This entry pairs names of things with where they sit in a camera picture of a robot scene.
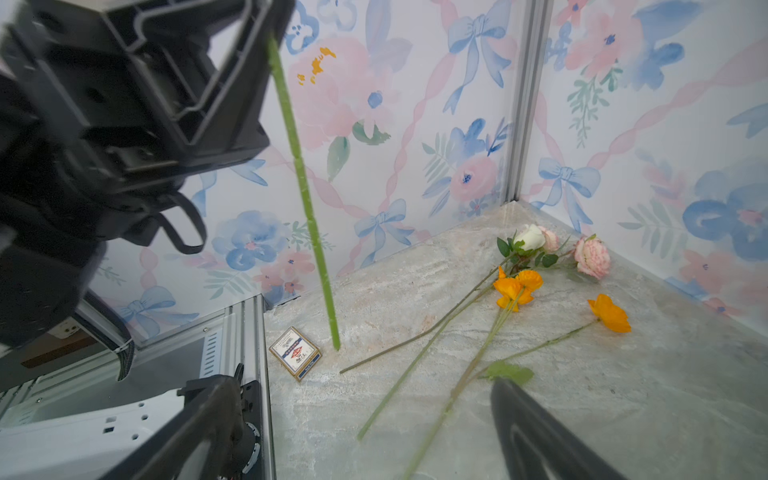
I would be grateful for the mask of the pink rose flower stem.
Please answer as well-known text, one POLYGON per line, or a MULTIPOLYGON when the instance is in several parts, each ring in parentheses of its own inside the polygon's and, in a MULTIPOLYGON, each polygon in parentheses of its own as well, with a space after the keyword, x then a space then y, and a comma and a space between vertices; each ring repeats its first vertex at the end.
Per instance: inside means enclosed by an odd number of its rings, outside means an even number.
POLYGON ((571 245, 566 241, 561 242, 553 231, 533 224, 528 226, 521 234, 508 239, 499 238, 497 246, 499 252, 503 255, 502 263, 483 277, 431 327, 411 338, 345 367, 340 372, 342 374, 350 372, 424 337, 429 337, 431 341, 435 341, 454 318, 458 317, 483 296, 495 291, 492 284, 498 278, 499 268, 502 268, 507 275, 514 276, 523 270, 534 270, 537 272, 541 269, 564 266, 574 269, 581 276, 593 280, 601 280, 608 275, 611 267, 611 257, 608 248, 596 235, 582 237, 571 245))

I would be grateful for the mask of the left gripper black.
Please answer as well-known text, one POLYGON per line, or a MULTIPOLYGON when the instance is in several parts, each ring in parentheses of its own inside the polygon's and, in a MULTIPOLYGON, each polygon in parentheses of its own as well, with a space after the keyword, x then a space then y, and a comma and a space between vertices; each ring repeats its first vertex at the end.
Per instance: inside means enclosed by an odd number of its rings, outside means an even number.
POLYGON ((116 194, 234 166, 269 143, 270 45, 292 1, 22 1, 1 52, 76 175, 116 194))

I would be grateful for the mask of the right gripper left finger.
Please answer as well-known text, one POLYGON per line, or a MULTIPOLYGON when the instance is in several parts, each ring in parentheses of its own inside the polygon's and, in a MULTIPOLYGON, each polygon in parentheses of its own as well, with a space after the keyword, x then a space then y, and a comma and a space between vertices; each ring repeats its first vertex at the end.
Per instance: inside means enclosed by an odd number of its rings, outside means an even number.
POLYGON ((180 413, 104 479, 232 479, 243 471, 240 380, 214 375, 177 391, 180 413))

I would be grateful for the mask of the aluminium rail frame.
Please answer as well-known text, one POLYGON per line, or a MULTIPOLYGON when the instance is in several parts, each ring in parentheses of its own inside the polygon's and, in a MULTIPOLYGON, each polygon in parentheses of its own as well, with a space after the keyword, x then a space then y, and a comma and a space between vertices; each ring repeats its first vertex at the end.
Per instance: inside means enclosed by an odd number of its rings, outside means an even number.
POLYGON ((240 380, 243 471, 276 475, 264 302, 253 297, 123 352, 87 349, 78 361, 11 381, 1 394, 5 479, 104 479, 174 416, 187 382, 240 380))

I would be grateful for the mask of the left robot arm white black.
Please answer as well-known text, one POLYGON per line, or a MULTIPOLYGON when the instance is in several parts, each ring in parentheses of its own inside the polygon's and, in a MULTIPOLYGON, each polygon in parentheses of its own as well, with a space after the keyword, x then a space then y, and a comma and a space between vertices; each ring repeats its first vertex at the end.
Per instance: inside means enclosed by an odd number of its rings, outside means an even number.
MULTIPOLYGON (((138 294, 109 304, 91 287, 107 245, 211 254, 219 292, 274 261, 287 231, 250 210, 212 225, 219 170, 251 174, 268 147, 260 114, 268 53, 291 1, 130 1, 91 8, 22 1, 1 33, 1 350, 74 319, 126 378, 164 327, 195 313, 145 259, 138 294), (186 180, 202 190, 186 195, 186 180)), ((5 479, 271 479, 261 304, 240 359, 121 406, 1 430, 5 479)))

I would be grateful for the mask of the playing card box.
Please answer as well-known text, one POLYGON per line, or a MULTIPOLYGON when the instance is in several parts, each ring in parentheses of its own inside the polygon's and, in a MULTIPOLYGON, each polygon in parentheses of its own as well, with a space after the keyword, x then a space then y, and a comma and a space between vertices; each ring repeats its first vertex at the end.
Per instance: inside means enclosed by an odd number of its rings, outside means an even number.
POLYGON ((322 358, 319 348, 295 327, 289 327, 269 347, 279 363, 301 382, 322 358))

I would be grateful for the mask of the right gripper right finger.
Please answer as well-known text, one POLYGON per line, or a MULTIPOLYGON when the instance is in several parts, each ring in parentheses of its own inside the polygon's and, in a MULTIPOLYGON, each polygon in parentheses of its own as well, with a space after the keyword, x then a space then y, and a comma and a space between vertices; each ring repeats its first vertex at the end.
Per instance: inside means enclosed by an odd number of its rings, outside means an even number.
POLYGON ((491 410, 511 479, 623 477, 514 382, 493 383, 491 410))

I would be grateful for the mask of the orange ranunculus flower bunch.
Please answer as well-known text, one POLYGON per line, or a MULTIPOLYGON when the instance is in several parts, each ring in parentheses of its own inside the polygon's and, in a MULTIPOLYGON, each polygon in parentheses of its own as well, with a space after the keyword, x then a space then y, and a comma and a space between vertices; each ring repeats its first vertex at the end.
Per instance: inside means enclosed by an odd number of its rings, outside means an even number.
POLYGON ((446 403, 440 410, 437 420, 433 423, 429 432, 420 444, 419 449, 408 464, 404 475, 406 479, 411 478, 412 475, 416 473, 417 468, 426 456, 426 453, 441 430, 445 420, 453 411, 460 396, 474 381, 508 380, 517 386, 524 386, 534 378, 534 372, 527 367, 514 364, 512 362, 514 359, 561 343, 593 325, 601 324, 606 329, 616 334, 628 334, 632 331, 628 314, 621 307, 616 305, 611 297, 605 294, 600 294, 596 298, 588 301, 590 310, 594 316, 594 319, 590 323, 482 367, 480 363, 484 359, 486 351, 489 349, 496 336, 508 323, 513 314, 517 313, 522 306, 525 306, 534 300, 534 293, 541 288, 542 285, 543 279, 541 275, 534 270, 523 270, 514 276, 509 276, 502 268, 498 269, 498 278, 493 282, 492 287, 500 294, 500 298, 497 300, 499 312, 495 317, 483 344, 459 377, 456 385, 449 393, 446 403))

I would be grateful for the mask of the cream yellow rose stem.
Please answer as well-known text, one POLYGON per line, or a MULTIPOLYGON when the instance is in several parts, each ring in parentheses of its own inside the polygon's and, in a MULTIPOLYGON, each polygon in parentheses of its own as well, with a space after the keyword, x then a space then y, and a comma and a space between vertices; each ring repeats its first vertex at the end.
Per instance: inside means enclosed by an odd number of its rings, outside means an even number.
POLYGON ((310 235, 311 248, 315 256, 318 275, 320 278, 321 289, 324 296, 324 302, 328 317, 331 341, 335 351, 341 350, 341 338, 338 328, 337 315, 334 305, 330 277, 327 270, 327 263, 322 248, 320 232, 315 217, 313 203, 310 194, 307 172, 302 156, 298 129, 294 118, 294 112, 291 105, 288 84, 285 78, 283 65, 279 54, 277 39, 270 36, 267 41, 267 55, 272 77, 275 82, 275 88, 278 96, 280 109, 283 115, 286 134, 289 147, 293 156, 294 169, 298 181, 299 193, 303 210, 306 216, 307 228, 310 235))

